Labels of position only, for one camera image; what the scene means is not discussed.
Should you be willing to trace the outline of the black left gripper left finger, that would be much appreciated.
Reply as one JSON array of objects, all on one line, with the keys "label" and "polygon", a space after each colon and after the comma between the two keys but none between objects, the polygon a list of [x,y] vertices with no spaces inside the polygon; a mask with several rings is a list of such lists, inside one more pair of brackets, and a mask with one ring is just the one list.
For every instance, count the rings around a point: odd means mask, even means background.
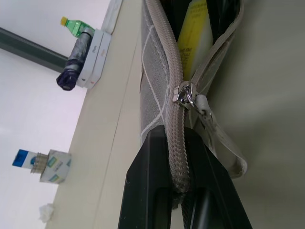
[{"label": "black left gripper left finger", "polygon": [[125,179],[118,229],[170,229],[172,177],[164,126],[149,131]]}]

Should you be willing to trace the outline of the folded dark purple umbrella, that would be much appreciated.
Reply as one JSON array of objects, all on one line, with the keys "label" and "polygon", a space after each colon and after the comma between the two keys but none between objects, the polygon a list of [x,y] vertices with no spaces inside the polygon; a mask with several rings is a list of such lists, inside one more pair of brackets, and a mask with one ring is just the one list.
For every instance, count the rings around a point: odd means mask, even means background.
[{"label": "folded dark purple umbrella", "polygon": [[76,86],[93,36],[94,29],[86,27],[77,38],[63,72],[56,79],[57,85],[64,91],[71,91]]}]

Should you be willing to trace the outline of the crumpled white tissue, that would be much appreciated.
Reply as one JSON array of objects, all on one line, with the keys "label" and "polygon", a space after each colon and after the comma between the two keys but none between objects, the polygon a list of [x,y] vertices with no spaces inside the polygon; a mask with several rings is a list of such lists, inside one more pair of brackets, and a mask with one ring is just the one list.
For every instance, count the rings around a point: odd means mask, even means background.
[{"label": "crumpled white tissue", "polygon": [[54,205],[48,203],[46,205],[39,207],[39,213],[40,213],[39,220],[41,220],[43,223],[47,223],[48,221],[50,221],[50,219],[53,216]]}]

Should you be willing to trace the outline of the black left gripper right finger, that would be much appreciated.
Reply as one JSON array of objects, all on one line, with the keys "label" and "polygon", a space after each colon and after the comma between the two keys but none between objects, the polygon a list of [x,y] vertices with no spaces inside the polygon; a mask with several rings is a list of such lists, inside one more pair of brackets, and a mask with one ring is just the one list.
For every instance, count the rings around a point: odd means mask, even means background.
[{"label": "black left gripper right finger", "polygon": [[184,139],[191,178],[184,229],[253,229],[226,168],[194,130],[186,127]]}]

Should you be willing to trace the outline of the blue and white small box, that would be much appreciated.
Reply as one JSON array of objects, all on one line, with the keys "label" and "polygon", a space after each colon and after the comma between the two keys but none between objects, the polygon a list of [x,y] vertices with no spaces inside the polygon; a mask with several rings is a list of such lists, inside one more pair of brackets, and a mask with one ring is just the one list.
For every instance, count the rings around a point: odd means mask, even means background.
[{"label": "blue and white small box", "polygon": [[19,149],[12,165],[15,167],[32,169],[34,167],[37,155],[37,153],[32,151]]}]

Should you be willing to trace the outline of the white flat box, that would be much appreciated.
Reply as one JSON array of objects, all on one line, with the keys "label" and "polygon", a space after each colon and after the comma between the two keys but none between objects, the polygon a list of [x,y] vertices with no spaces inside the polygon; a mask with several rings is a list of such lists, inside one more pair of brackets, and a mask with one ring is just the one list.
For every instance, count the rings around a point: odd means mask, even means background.
[{"label": "white flat box", "polygon": [[91,77],[87,82],[88,89],[93,88],[95,86],[95,84],[99,81],[99,79],[102,75],[108,48],[109,48],[110,41],[111,41],[111,37],[112,36],[110,34],[108,34],[107,32],[103,32],[103,36],[102,36],[100,48],[98,51],[98,55],[97,55],[97,58],[95,61],[95,65],[94,65]]},{"label": "white flat box", "polygon": [[97,55],[99,52],[99,48],[101,45],[101,40],[103,37],[103,32],[101,30],[95,30],[94,36],[92,38],[86,59],[85,59],[85,63],[83,66],[83,69],[79,75],[78,81],[77,81],[77,85],[79,87],[86,87],[88,88],[87,84],[89,84],[90,81],[90,77],[92,76],[92,72],[94,69],[94,65],[97,59]]}]

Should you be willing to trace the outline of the yellow highlighter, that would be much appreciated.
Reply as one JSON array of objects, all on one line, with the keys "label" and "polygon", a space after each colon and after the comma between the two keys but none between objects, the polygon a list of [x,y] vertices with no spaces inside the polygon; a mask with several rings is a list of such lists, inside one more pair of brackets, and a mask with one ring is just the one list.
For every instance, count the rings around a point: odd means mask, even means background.
[{"label": "yellow highlighter", "polygon": [[178,38],[183,79],[190,81],[213,45],[206,0],[192,0]]}]

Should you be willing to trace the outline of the white carton with green print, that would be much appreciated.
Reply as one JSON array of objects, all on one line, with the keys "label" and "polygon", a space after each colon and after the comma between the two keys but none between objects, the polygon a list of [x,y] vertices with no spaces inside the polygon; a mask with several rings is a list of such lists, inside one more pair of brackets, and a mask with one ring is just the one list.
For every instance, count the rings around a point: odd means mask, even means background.
[{"label": "white carton with green print", "polygon": [[40,182],[60,184],[65,181],[70,167],[71,154],[51,149]]}]

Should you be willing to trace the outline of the green plastic bottle yellow cap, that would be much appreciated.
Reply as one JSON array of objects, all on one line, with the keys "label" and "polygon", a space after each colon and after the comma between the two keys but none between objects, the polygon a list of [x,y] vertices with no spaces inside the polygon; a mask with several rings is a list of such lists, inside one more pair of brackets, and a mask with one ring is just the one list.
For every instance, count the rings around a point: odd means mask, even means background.
[{"label": "green plastic bottle yellow cap", "polygon": [[89,34],[90,36],[93,36],[95,32],[95,29],[90,25],[80,20],[69,20],[66,17],[62,17],[61,25],[66,27],[76,38],[79,38],[83,32]]}]

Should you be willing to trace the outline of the grey grid zip pouch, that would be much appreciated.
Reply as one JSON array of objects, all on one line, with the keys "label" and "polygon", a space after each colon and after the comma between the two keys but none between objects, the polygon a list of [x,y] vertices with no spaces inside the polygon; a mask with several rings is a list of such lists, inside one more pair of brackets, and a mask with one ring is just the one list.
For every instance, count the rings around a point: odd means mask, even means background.
[{"label": "grey grid zip pouch", "polygon": [[[224,35],[216,40],[195,71],[191,82],[199,87],[199,95],[207,92],[224,56],[230,46],[234,32],[244,12],[244,0],[237,0],[237,13]],[[189,166],[184,142],[186,108],[173,102],[174,89],[182,83],[182,62],[178,60],[178,45],[160,0],[142,0],[142,79],[140,85],[141,141],[158,125],[165,126],[169,149],[169,164],[172,174],[174,197],[173,209],[183,202],[189,191]],[[229,169],[231,178],[244,175],[247,162],[228,135],[216,121],[211,124],[210,137],[217,139],[233,154],[237,162]]]}]

